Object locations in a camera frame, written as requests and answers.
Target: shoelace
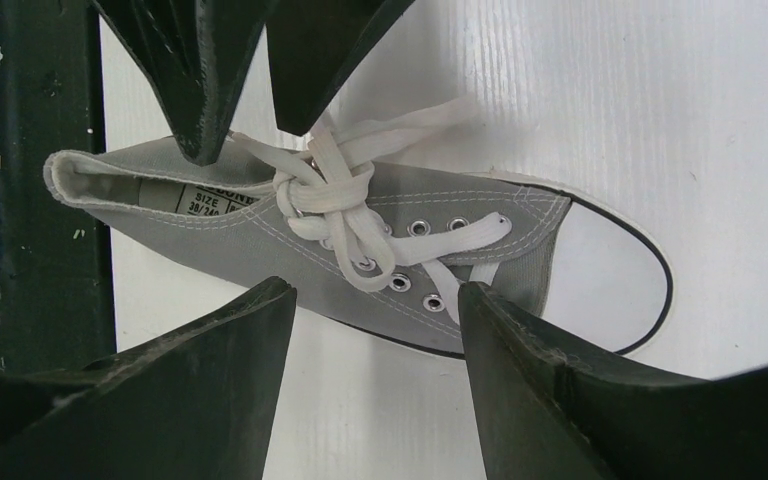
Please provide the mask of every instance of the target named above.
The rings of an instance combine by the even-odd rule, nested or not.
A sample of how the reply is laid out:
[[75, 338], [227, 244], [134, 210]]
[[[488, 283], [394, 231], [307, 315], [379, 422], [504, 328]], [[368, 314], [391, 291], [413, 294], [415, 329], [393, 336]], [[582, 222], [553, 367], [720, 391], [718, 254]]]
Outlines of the shoelace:
[[[498, 242], [510, 233], [510, 221], [491, 213], [454, 230], [397, 238], [381, 216], [366, 205], [366, 199], [375, 173], [372, 160], [461, 123], [472, 113], [472, 104], [458, 99], [389, 121], [361, 122], [338, 133], [320, 123], [311, 132], [308, 149], [297, 154], [248, 138], [241, 141], [253, 155], [276, 169], [272, 184], [261, 189], [274, 189], [290, 229], [333, 250], [352, 286], [377, 292], [391, 284], [396, 266], [422, 265], [442, 300], [437, 306], [460, 324], [460, 282], [439, 259]], [[376, 267], [380, 273], [370, 276]], [[470, 280], [490, 284], [498, 267], [498, 262], [476, 265]]]

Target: canvas shoe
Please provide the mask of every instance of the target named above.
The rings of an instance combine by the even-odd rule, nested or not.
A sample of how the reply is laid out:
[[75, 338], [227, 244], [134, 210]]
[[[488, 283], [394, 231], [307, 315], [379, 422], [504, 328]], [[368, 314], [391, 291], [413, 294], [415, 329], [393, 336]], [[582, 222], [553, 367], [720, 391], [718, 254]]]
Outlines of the canvas shoe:
[[537, 179], [373, 162], [472, 112], [456, 100], [342, 132], [317, 125], [302, 152], [233, 134], [207, 167], [172, 138], [62, 151], [44, 177], [59, 201], [173, 261], [242, 286], [278, 275], [299, 306], [421, 349], [462, 354], [467, 280], [604, 348], [642, 344], [672, 280], [638, 228]]

